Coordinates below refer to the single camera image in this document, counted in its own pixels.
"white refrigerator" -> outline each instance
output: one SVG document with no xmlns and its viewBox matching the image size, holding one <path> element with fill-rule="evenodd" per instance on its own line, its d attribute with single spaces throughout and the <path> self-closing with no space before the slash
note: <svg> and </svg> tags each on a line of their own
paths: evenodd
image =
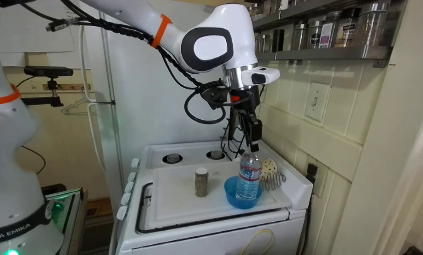
<svg viewBox="0 0 423 255">
<path fill-rule="evenodd" d="M 201 4 L 149 1 L 183 31 L 195 27 L 212 11 Z M 132 161 L 140 159 L 143 147 L 218 140 L 227 122 L 201 125 L 191 120 L 184 112 L 184 102 L 191 91 L 174 82 L 160 54 L 146 42 L 99 28 L 86 28 L 86 48 L 98 101 L 115 102 L 96 106 L 96 129 L 99 127 L 105 177 L 115 211 Z M 171 69 L 184 85 L 193 86 L 174 67 Z M 222 78 L 222 68 L 194 76 L 202 82 L 214 81 Z M 212 110 L 200 96 L 191 101 L 190 109 L 202 119 L 221 116 L 221 110 Z"/>
</svg>

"clear plastic bottle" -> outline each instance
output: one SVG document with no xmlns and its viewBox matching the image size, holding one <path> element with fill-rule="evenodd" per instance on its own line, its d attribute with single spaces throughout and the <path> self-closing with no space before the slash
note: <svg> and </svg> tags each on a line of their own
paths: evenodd
<svg viewBox="0 0 423 255">
<path fill-rule="evenodd" d="M 241 170 L 236 184 L 236 198 L 253 201 L 258 197 L 259 180 L 262 177 L 262 160 L 256 150 L 245 153 L 241 159 Z"/>
</svg>

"white stove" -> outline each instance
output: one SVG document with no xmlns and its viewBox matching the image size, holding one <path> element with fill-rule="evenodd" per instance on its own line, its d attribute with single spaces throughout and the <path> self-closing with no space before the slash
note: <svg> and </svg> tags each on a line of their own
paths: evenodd
<svg viewBox="0 0 423 255">
<path fill-rule="evenodd" d="M 287 180 L 256 207 L 234 208 L 224 183 L 239 160 L 221 152 L 219 142 L 149 146 L 122 198 L 116 254 L 296 254 L 311 183 L 262 142 L 260 157 L 273 159 Z M 210 170 L 204 198 L 194 191 L 201 166 Z"/>
</svg>

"light switch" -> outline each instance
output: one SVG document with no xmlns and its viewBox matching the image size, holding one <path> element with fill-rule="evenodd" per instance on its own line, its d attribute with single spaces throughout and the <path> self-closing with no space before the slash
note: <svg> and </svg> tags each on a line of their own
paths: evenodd
<svg viewBox="0 0 423 255">
<path fill-rule="evenodd" d="M 311 82 L 306 108 L 306 116 L 323 122 L 327 103 L 328 85 Z"/>
</svg>

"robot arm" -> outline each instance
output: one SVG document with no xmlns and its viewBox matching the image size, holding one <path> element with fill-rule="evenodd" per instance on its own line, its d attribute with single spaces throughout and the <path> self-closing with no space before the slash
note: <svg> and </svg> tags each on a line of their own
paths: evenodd
<svg viewBox="0 0 423 255">
<path fill-rule="evenodd" d="M 258 85 L 276 81 L 280 72 L 258 67 L 252 18 L 243 6 L 219 6 L 205 21 L 183 33 L 146 0 L 82 1 L 153 35 L 152 45 L 166 48 L 188 72 L 204 72 L 222 65 L 225 85 L 235 105 L 229 139 L 239 122 L 248 146 L 256 150 L 252 144 L 262 137 L 262 123 L 255 115 L 259 105 Z"/>
</svg>

